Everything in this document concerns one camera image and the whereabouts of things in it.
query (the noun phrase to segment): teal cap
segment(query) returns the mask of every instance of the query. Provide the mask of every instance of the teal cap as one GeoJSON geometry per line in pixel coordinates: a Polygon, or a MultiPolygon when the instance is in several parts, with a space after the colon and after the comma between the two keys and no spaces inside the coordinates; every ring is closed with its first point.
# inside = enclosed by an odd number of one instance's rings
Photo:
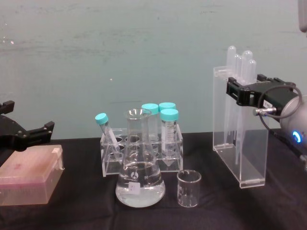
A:
{"type": "Polygon", "coordinates": [[[176,109],[176,104],[172,102],[163,102],[159,104],[159,111],[164,109],[176,109]]]}
{"type": "Polygon", "coordinates": [[[164,109],[160,113],[161,120],[164,121],[177,121],[179,112],[177,109],[164,109]]]}
{"type": "Polygon", "coordinates": [[[159,106],[154,103],[143,104],[142,109],[147,109],[152,112],[152,115],[155,115],[159,112],[159,106]]]}
{"type": "Polygon", "coordinates": [[[105,113],[102,113],[102,114],[98,114],[95,117],[95,120],[96,120],[97,124],[103,125],[104,123],[106,123],[109,120],[109,118],[107,117],[107,115],[105,113]]]}

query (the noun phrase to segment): black table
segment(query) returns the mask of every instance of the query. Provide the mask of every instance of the black table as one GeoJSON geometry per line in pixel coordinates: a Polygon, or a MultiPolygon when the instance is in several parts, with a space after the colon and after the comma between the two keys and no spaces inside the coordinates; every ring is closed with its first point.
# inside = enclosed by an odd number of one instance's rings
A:
{"type": "Polygon", "coordinates": [[[307,173],[289,149],[269,139],[266,185],[243,189],[212,151],[212,133],[184,134],[184,168],[202,174],[195,208],[177,204],[176,173],[163,173],[164,198],[133,209],[115,196],[117,176],[102,177],[99,138],[61,144],[65,171],[47,205],[0,207],[0,229],[306,230],[307,173]]]}

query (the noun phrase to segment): test tube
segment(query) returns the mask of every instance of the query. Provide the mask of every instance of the test tube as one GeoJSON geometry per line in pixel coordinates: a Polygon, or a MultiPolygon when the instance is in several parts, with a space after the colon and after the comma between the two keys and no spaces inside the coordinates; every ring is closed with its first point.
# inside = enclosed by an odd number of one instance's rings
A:
{"type": "Polygon", "coordinates": [[[163,162],[170,166],[176,157],[176,139],[177,139],[177,120],[179,112],[177,109],[163,109],[160,113],[162,120],[161,141],[163,162]]]}
{"type": "Polygon", "coordinates": [[[254,84],[257,82],[257,74],[256,74],[256,61],[255,60],[249,60],[248,62],[248,83],[254,84]]]}
{"type": "Polygon", "coordinates": [[[163,102],[159,104],[159,111],[164,109],[176,109],[176,104],[172,102],[163,102]]]}
{"type": "Polygon", "coordinates": [[[235,69],[235,79],[240,84],[242,83],[241,79],[241,68],[242,68],[242,56],[236,56],[236,69],[235,69]]]}
{"type": "Polygon", "coordinates": [[[241,78],[242,84],[248,85],[248,62],[253,59],[253,53],[246,50],[242,54],[241,78]]]}
{"type": "Polygon", "coordinates": [[[230,70],[230,77],[232,77],[232,74],[234,73],[235,71],[235,55],[236,55],[236,47],[234,46],[230,46],[228,47],[228,50],[227,50],[227,60],[226,60],[226,66],[227,66],[227,69],[230,70]]]}
{"type": "Polygon", "coordinates": [[[120,147],[113,133],[113,130],[109,126],[109,118],[105,113],[101,113],[95,117],[95,120],[96,123],[99,124],[103,134],[105,135],[106,142],[110,144],[111,151],[113,152],[116,160],[120,161],[121,158],[120,147]]]}
{"type": "Polygon", "coordinates": [[[151,142],[157,142],[158,137],[158,123],[159,123],[159,106],[157,104],[148,103],[143,104],[142,109],[147,109],[152,114],[148,118],[149,140],[151,142]]]}
{"type": "MultiPolygon", "coordinates": [[[[237,79],[240,55],[235,54],[232,60],[228,58],[232,52],[233,48],[230,46],[227,52],[227,66],[231,65],[230,77],[237,79]]],[[[235,130],[237,123],[237,111],[236,111],[236,101],[231,98],[228,94],[225,95],[225,117],[224,117],[224,144],[232,144],[235,138],[235,130]]]]}

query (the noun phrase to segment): small beaker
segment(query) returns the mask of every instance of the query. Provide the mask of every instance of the small beaker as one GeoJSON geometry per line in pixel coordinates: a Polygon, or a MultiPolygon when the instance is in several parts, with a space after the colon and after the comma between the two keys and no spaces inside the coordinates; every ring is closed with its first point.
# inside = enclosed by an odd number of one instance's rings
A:
{"type": "Polygon", "coordinates": [[[125,114],[128,136],[116,196],[120,202],[130,207],[154,205],[165,193],[164,181],[149,140],[150,114],[146,109],[130,109],[125,114]]]}
{"type": "Polygon", "coordinates": [[[200,198],[201,174],[195,170],[181,170],[177,179],[178,203],[183,207],[195,207],[200,198]]]}

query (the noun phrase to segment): plastic test tube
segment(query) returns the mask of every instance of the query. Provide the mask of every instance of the plastic test tube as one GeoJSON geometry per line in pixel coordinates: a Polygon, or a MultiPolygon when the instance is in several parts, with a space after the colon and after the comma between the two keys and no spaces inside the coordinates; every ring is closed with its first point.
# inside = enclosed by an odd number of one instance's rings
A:
{"type": "Polygon", "coordinates": [[[159,111],[164,109],[176,109],[176,104],[172,102],[163,102],[159,104],[159,111]]]}
{"type": "MultiPolygon", "coordinates": [[[[230,46],[227,51],[226,66],[228,71],[228,77],[235,77],[236,73],[236,62],[239,55],[236,54],[236,48],[230,46]]],[[[229,96],[225,95],[225,117],[224,117],[224,144],[232,144],[234,140],[234,123],[236,119],[236,114],[234,110],[234,105],[236,102],[229,96]]]]}
{"type": "Polygon", "coordinates": [[[99,124],[102,132],[104,133],[106,142],[108,144],[111,144],[111,149],[112,149],[112,152],[114,153],[116,160],[119,161],[121,157],[120,148],[116,140],[116,137],[113,133],[113,130],[109,126],[109,118],[107,117],[105,113],[101,113],[95,117],[95,120],[96,120],[96,123],[99,124]]]}
{"type": "Polygon", "coordinates": [[[241,78],[242,85],[248,85],[248,62],[253,59],[253,53],[249,50],[246,50],[242,54],[242,66],[241,66],[241,78]]]}
{"type": "Polygon", "coordinates": [[[159,106],[157,104],[148,103],[148,104],[143,104],[142,109],[147,109],[150,112],[152,112],[152,114],[148,119],[149,140],[151,142],[157,142],[159,140],[158,137],[159,106]]]}
{"type": "Polygon", "coordinates": [[[177,120],[179,118],[179,112],[177,109],[164,109],[160,113],[162,120],[161,125],[161,141],[162,141],[162,155],[166,157],[167,166],[170,166],[174,160],[176,153],[176,138],[177,138],[177,120]]]}

